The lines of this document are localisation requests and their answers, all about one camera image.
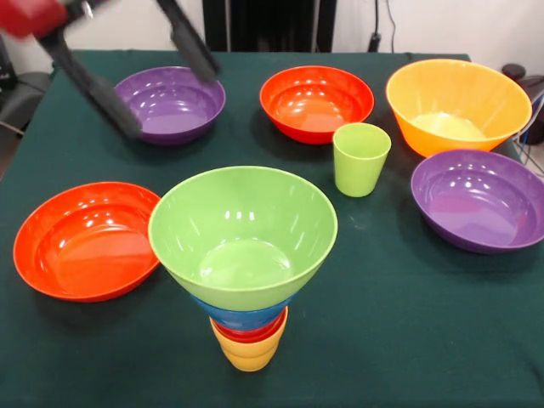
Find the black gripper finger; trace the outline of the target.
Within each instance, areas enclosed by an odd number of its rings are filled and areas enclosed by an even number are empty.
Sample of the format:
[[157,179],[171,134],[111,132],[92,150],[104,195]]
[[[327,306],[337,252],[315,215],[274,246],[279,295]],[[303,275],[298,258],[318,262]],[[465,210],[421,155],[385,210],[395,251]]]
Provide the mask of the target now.
[[201,82],[215,82],[219,65],[186,13],[175,0],[156,0],[156,3],[172,27],[171,41],[193,74]]
[[116,131],[131,139],[142,135],[141,123],[112,86],[103,78],[91,74],[76,59],[65,41],[64,32],[52,31],[40,39],[40,45],[87,102]]

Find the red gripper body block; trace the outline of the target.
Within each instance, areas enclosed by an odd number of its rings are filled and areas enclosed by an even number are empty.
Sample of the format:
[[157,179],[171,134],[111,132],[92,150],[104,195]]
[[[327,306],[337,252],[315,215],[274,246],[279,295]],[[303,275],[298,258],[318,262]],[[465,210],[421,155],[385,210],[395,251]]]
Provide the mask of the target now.
[[42,37],[68,20],[64,4],[54,0],[1,0],[1,30],[15,38]]

